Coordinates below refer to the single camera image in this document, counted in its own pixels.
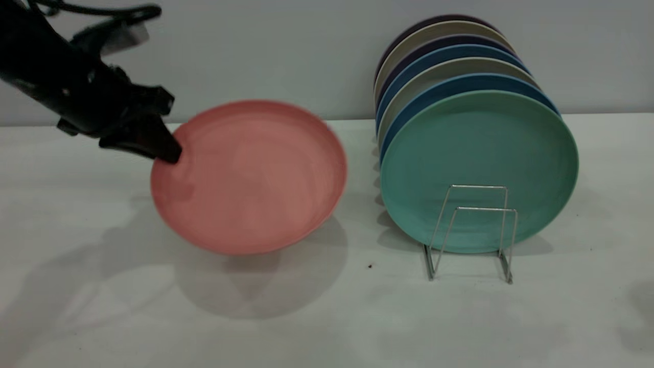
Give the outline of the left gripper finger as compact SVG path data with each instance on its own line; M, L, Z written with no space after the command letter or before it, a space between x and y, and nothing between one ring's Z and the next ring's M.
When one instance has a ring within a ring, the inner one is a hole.
M159 115L146 115L123 124L100 139L100 148L159 159L172 165L182 154L181 144Z

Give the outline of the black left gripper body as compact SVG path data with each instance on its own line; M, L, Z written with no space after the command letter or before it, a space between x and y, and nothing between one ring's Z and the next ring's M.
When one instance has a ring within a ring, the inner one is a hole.
M56 127L70 135L101 138L130 121L169 115L175 97L163 86L133 83L123 69L94 69L62 89Z

